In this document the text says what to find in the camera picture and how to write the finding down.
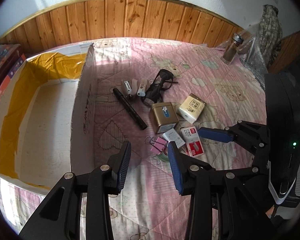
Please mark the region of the small white tube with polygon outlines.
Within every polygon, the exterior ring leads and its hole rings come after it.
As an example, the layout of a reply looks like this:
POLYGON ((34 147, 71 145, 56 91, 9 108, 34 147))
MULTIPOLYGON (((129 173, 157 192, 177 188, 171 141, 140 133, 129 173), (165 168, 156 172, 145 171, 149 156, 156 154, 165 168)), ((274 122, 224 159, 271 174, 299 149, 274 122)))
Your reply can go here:
POLYGON ((139 84, 139 87, 137 90, 137 96, 140 96, 140 97, 146 96, 146 91, 147 91, 148 87, 149 87, 149 80, 142 79, 140 81, 140 84, 139 84))

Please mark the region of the beige stapler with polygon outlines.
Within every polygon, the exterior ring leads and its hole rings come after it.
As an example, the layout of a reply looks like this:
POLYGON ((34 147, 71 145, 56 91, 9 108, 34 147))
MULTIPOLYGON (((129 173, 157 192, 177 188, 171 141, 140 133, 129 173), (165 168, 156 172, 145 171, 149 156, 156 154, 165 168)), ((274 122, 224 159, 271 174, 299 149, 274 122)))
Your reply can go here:
POLYGON ((121 80, 121 91, 127 99, 135 98, 138 91, 138 80, 121 80))

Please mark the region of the dark toy box stack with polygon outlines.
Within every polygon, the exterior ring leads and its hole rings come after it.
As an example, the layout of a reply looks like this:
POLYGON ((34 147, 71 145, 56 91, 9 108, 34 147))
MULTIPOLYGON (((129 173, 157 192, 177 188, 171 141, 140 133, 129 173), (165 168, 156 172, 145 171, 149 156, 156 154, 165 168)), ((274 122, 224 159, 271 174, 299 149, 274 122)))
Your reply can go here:
POLYGON ((22 54, 23 50, 20 44, 0 45, 0 83, 22 54))

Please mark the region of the clear bubble wrap bag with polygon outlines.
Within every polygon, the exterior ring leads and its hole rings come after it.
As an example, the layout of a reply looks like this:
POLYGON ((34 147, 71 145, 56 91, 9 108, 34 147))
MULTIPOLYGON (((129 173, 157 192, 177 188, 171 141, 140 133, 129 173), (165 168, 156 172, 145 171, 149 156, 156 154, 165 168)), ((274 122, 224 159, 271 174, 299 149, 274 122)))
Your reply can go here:
POLYGON ((266 61, 261 53, 257 25, 252 25, 248 29, 231 34, 226 41, 219 44, 216 48, 225 50, 230 42, 234 42, 234 39, 238 38, 242 40, 242 42, 237 48, 234 59, 238 59, 245 68, 250 70, 255 79, 259 82, 261 88, 265 90, 264 75, 267 74, 268 71, 266 61))

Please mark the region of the black safety glasses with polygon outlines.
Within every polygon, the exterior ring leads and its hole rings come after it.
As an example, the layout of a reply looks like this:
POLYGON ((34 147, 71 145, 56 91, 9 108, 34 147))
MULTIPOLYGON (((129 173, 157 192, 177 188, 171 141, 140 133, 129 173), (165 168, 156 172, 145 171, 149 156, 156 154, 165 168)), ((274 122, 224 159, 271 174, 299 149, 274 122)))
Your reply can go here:
POLYGON ((177 81, 174 81, 172 72, 166 69, 159 70, 155 79, 146 90, 145 96, 141 97, 141 102, 147 107, 151 107, 154 103, 163 102, 163 92, 170 89, 173 84, 177 83, 177 81))

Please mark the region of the white power adapter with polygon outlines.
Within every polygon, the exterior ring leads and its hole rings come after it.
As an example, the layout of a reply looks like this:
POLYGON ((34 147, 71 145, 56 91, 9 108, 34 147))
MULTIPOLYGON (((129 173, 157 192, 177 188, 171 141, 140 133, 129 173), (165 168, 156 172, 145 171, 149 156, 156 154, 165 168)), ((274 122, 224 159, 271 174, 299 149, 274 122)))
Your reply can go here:
POLYGON ((177 148, 181 148, 185 145, 185 141, 183 140, 183 138, 173 128, 163 133, 162 138, 167 142, 174 141, 177 148))

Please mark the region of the red toy box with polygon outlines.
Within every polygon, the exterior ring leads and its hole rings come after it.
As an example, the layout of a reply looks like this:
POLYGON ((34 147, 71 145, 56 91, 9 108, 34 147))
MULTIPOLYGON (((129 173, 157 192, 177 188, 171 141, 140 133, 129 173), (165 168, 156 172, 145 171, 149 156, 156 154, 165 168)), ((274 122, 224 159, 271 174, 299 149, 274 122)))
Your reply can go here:
POLYGON ((18 71, 18 69, 21 67, 23 62, 26 60, 26 56, 24 54, 19 57, 19 59, 16 61, 16 63, 13 65, 13 67, 10 68, 5 78, 0 83, 0 100, 3 96, 8 84, 10 83, 12 77, 14 77, 15 73, 18 71))

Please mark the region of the black marker pen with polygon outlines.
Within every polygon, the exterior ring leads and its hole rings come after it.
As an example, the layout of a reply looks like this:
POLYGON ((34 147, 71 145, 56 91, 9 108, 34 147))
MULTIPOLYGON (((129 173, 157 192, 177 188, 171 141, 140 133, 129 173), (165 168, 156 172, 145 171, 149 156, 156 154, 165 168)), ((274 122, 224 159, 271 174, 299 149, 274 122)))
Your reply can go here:
POLYGON ((145 130, 147 128, 147 124, 142 120, 142 118, 138 115, 135 109, 131 106, 128 100, 124 97, 124 95, 117 89, 113 89, 113 94, 117 98, 117 100, 121 103, 130 117, 134 120, 134 122, 139 126, 141 130, 145 130))

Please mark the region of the pink binder clip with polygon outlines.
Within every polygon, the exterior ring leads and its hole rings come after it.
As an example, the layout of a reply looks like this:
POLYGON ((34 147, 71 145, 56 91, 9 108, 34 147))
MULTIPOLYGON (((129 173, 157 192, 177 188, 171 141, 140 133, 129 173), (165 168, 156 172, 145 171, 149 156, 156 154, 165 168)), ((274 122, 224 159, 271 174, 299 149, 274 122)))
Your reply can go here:
POLYGON ((151 152, 154 154, 161 154, 164 153, 166 146, 167 146, 167 141, 165 139, 162 139, 161 137, 150 137, 147 136, 145 138, 145 143, 151 145, 151 152))

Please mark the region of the cream card box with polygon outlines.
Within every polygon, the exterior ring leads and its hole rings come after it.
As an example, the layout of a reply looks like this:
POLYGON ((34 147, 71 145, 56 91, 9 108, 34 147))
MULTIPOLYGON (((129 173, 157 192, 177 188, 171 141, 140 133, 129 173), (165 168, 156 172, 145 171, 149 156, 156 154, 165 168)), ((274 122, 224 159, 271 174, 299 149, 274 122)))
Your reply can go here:
POLYGON ((206 103, 191 93, 179 106, 177 113, 187 122, 193 124, 201 115, 206 103))

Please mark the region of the green tape roll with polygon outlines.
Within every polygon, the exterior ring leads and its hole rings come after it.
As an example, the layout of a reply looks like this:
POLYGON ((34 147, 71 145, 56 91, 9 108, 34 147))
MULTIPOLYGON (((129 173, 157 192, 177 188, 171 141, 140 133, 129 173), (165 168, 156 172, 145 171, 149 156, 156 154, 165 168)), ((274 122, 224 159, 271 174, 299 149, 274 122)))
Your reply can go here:
POLYGON ((168 156, 167 156, 166 152, 160 152, 159 154, 156 154, 153 157, 153 159, 157 161, 158 165, 160 163, 168 163, 169 162, 169 159, 168 159, 168 156))

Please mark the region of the glass jar metal lid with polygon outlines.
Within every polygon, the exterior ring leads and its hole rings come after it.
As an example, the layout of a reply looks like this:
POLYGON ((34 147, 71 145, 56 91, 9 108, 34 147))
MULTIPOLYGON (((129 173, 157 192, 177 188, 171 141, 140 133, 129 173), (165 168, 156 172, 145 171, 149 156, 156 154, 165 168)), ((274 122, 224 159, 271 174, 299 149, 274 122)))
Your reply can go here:
POLYGON ((231 64, 235 55, 237 54, 239 46, 243 44, 244 39, 237 33, 234 33, 232 38, 230 38, 230 41, 228 42, 228 45, 224 51, 223 56, 221 57, 221 60, 225 64, 231 64))

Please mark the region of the red white staples box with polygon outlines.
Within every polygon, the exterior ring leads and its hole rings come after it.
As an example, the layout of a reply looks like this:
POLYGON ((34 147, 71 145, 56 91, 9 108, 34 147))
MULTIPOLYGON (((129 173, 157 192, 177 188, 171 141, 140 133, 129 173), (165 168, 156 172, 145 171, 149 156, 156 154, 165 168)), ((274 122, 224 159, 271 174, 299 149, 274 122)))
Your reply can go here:
POLYGON ((193 127, 184 127, 180 129, 181 136, 186 144, 186 154, 191 157, 198 157, 204 154, 204 149, 197 129, 193 127))

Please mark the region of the gold tin box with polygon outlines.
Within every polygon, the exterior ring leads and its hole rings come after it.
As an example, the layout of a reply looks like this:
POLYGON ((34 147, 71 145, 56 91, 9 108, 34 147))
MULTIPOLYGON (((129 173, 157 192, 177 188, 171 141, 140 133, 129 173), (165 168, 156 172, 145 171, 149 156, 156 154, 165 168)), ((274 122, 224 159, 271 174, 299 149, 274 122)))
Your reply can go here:
POLYGON ((171 102, 154 103, 149 113, 156 134, 165 133, 175 128, 179 122, 171 102))

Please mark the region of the camouflage cloth bundle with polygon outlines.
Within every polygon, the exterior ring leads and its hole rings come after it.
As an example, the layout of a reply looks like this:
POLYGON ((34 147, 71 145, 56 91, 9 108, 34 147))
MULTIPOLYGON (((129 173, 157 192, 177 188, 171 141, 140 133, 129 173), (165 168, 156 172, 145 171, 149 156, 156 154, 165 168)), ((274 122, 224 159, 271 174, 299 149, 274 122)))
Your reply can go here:
POLYGON ((260 52, 269 69, 281 51, 282 25, 278 18, 279 10, 269 4, 263 6, 263 14, 258 27, 260 52))

